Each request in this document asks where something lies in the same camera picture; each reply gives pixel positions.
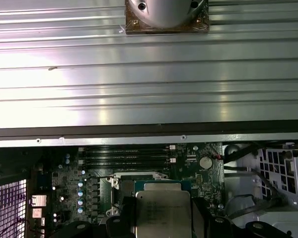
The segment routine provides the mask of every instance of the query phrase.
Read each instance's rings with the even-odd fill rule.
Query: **cable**
[[[269,189],[272,191],[272,196],[280,197],[279,192],[277,189],[272,186],[272,184],[267,180],[260,172],[256,171],[255,169],[250,169],[247,167],[230,167],[230,166],[224,166],[225,170],[231,170],[231,171],[239,171],[239,172],[247,172],[247,173],[253,173],[260,177],[260,179],[264,182],[264,184],[269,187]]]
[[[237,218],[237,217],[243,216],[245,214],[258,211],[258,210],[265,210],[265,209],[268,209],[268,208],[275,206],[279,203],[281,196],[280,196],[279,192],[277,191],[277,189],[274,186],[272,186],[272,184],[269,182],[269,180],[267,180],[261,173],[259,173],[255,169],[249,169],[247,167],[230,167],[230,166],[224,166],[224,169],[255,174],[260,177],[262,182],[264,182],[265,185],[268,188],[270,188],[270,190],[272,192],[272,198],[269,201],[262,203],[262,204],[255,204],[254,206],[236,211],[228,216],[230,219],[234,219],[234,218]]]
[[[30,228],[30,221],[29,221],[29,220],[27,220],[27,219],[20,219],[19,221],[14,222],[14,223],[12,223],[10,226],[4,228],[4,229],[1,231],[1,233],[0,233],[0,237],[2,237],[2,235],[3,235],[9,228],[11,228],[12,226],[14,226],[14,225],[16,225],[16,224],[18,224],[18,223],[23,223],[23,222],[27,222],[27,223],[29,224],[29,225],[28,225],[28,229],[29,229],[29,231],[34,232],[34,233],[38,233],[38,234],[41,234],[41,235],[44,235],[44,233],[42,233],[42,232],[39,232],[39,231],[36,231],[36,230],[31,229],[31,228]]]
[[[209,144],[210,148],[213,150],[215,153],[216,157],[218,160],[222,159],[222,155],[219,154],[219,152],[212,146],[212,144]]]
[[[90,179],[107,179],[107,178],[112,178],[112,176],[111,175],[109,175],[109,176],[102,176],[102,177],[100,177],[100,176],[90,176],[90,177],[88,177],[86,180],[90,180]]]
[[[226,206],[224,208],[224,214],[228,216],[228,213],[227,213],[227,210],[228,210],[228,207],[229,205],[232,203],[232,201],[234,201],[236,198],[239,198],[239,197],[242,197],[242,198],[247,198],[247,197],[251,197],[254,204],[256,204],[256,201],[255,201],[255,198],[254,198],[254,195],[253,194],[242,194],[242,195],[236,195],[236,196],[233,196],[231,197],[227,203],[226,203]]]

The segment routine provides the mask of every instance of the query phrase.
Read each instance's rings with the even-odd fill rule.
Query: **black cable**
[[[225,170],[231,170],[231,171],[239,171],[239,172],[248,172],[253,173],[260,177],[260,179],[265,183],[265,185],[272,191],[272,196],[280,197],[277,189],[272,186],[272,184],[267,180],[260,172],[256,171],[255,169],[248,170],[247,167],[230,167],[230,166],[224,166]]]
[[[231,153],[227,156],[224,157],[224,164],[227,164],[229,162],[232,162],[232,161],[235,161],[235,160],[238,160],[242,157],[244,157],[245,155],[248,155],[249,153],[252,153],[253,151],[257,151],[258,149],[262,148],[261,145],[258,145],[258,144],[250,144],[249,146],[243,148],[243,149],[240,149],[234,153]]]
[[[29,225],[28,225],[28,229],[29,229],[29,231],[34,232],[34,233],[38,233],[38,234],[41,234],[41,235],[44,235],[44,233],[42,233],[42,232],[39,232],[39,231],[36,231],[36,230],[31,229],[31,228],[30,228],[30,221],[29,221],[29,220],[27,220],[27,219],[20,219],[20,220],[18,220],[18,221],[16,221],[16,222],[12,223],[10,226],[4,228],[4,229],[1,231],[1,233],[0,233],[0,237],[2,237],[2,235],[3,235],[9,228],[11,228],[12,226],[15,226],[16,224],[18,224],[18,223],[23,223],[23,222],[26,222],[26,223],[29,224]]]
[[[107,178],[112,178],[112,176],[102,176],[102,177],[100,177],[100,176],[90,176],[90,177],[88,177],[86,180],[90,180],[90,179],[107,179]]]
[[[227,203],[226,203],[226,206],[224,208],[224,214],[228,216],[228,213],[227,213],[227,210],[229,208],[229,205],[232,203],[232,201],[234,201],[236,198],[239,198],[239,197],[242,197],[242,198],[247,198],[247,197],[251,197],[254,204],[256,204],[256,201],[255,201],[255,198],[254,198],[254,195],[253,194],[242,194],[242,195],[236,195],[236,196],[233,196],[231,197]]]
[[[234,219],[243,215],[246,215],[248,213],[251,212],[256,212],[259,210],[265,210],[268,209],[272,206],[275,206],[279,203],[281,196],[279,194],[279,192],[277,191],[277,189],[272,186],[272,184],[269,182],[269,180],[267,180],[261,173],[259,173],[258,171],[256,171],[255,169],[248,169],[247,167],[230,167],[230,166],[224,166],[225,170],[231,170],[231,171],[239,171],[239,172],[246,172],[246,173],[252,173],[255,174],[257,176],[260,177],[260,179],[262,180],[262,182],[265,183],[265,185],[271,190],[272,192],[272,198],[262,204],[255,204],[254,206],[236,211],[234,213],[232,213],[231,215],[229,215],[228,217],[230,219]]]
[[[209,144],[210,148],[213,150],[215,153],[216,157],[220,160],[222,159],[222,155],[219,154],[219,152],[212,146],[212,144]]]

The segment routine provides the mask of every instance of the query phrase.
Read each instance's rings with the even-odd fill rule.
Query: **screw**
[[[253,227],[256,228],[256,229],[263,229],[264,228],[263,225],[259,224],[259,223],[254,223]]]
[[[146,8],[146,5],[145,5],[144,3],[141,3],[141,4],[138,5],[138,9],[139,9],[140,11],[145,10],[145,8]]]
[[[292,152],[291,152],[291,151],[287,151],[287,152],[286,152],[286,158],[287,158],[287,159],[291,159],[292,157],[293,157]]]
[[[223,223],[224,222],[224,219],[221,218],[221,217],[216,217],[215,218],[215,221],[218,222],[218,223]]]

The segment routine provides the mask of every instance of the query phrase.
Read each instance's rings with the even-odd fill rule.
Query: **metal bracket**
[[[111,183],[111,187],[119,190],[119,180],[122,176],[146,176],[151,175],[153,180],[168,180],[168,175],[158,173],[158,172],[120,172],[120,173],[114,173],[113,175],[110,175],[106,179],[107,182]]]
[[[111,209],[106,211],[106,216],[118,216],[119,215],[119,209],[117,207],[111,207]]]

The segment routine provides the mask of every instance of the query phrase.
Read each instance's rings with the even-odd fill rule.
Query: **circuit board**
[[[73,221],[100,223],[118,215],[135,182],[178,180],[189,183],[191,197],[203,197],[218,215],[224,203],[220,143],[79,147],[64,155],[52,172],[54,226]]]

